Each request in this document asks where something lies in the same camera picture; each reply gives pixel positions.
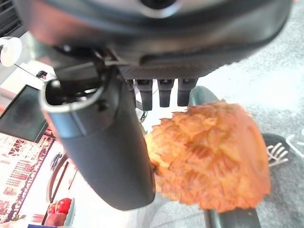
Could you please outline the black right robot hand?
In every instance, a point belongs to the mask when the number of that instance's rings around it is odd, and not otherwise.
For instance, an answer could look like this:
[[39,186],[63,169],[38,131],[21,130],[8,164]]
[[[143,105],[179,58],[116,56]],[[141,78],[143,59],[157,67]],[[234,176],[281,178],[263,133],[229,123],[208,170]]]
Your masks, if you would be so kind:
[[290,0],[17,0],[34,59],[56,78],[42,112],[82,176],[119,210],[153,202],[155,184],[135,114],[135,92],[152,109],[178,80],[186,106],[199,77],[238,62],[283,29]]

